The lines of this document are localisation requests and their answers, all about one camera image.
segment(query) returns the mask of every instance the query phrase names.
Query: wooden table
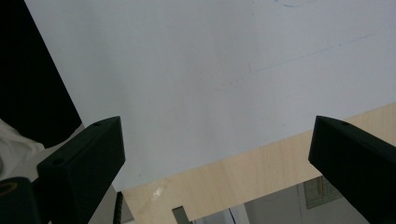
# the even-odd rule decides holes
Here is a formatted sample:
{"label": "wooden table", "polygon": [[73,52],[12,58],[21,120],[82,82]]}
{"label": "wooden table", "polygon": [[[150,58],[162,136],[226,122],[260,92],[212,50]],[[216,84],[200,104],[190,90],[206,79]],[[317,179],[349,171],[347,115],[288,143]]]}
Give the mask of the wooden table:
{"label": "wooden table", "polygon": [[[396,103],[346,121],[396,145]],[[138,224],[177,224],[179,206],[195,220],[320,176],[308,161],[311,138],[300,133],[122,193]]]}

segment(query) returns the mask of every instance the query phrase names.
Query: white object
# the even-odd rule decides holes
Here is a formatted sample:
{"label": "white object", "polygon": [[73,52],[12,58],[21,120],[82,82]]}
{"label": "white object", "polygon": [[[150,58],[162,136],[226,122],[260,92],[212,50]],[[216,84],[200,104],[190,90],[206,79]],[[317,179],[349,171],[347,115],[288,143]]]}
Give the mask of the white object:
{"label": "white object", "polygon": [[0,160],[2,169],[0,180],[10,177],[12,171],[29,161],[39,151],[44,150],[41,143],[26,138],[17,130],[0,119]]}

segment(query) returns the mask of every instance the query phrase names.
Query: black block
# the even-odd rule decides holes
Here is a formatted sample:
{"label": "black block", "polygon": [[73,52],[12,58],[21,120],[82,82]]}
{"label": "black block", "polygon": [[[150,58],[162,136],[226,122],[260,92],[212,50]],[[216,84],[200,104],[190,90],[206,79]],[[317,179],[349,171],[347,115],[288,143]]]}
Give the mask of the black block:
{"label": "black block", "polygon": [[0,223],[42,223],[29,179],[13,177],[0,181]]}
{"label": "black block", "polygon": [[309,161],[370,223],[396,223],[396,147],[349,123],[317,117]]}
{"label": "black block", "polygon": [[88,223],[124,162],[116,117],[89,126],[38,164],[52,223]]}

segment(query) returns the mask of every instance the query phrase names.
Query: white paper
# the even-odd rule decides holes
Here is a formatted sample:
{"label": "white paper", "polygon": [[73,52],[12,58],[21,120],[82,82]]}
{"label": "white paper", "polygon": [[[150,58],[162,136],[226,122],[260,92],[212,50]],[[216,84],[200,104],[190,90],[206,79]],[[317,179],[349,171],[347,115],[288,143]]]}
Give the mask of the white paper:
{"label": "white paper", "polygon": [[83,123],[121,116],[116,190],[396,101],[396,2],[26,0]]}

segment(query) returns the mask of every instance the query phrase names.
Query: black cable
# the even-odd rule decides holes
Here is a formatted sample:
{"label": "black cable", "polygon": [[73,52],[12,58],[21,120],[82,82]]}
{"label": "black cable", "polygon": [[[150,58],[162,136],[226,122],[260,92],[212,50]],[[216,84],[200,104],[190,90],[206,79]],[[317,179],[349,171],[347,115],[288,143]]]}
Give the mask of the black cable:
{"label": "black cable", "polygon": [[116,205],[114,206],[113,224],[121,224],[122,200],[123,200],[122,193],[118,192]]}
{"label": "black cable", "polygon": [[233,218],[233,224],[236,224],[235,218],[233,217],[233,212],[231,211],[231,208],[228,209],[230,211],[231,217]]}

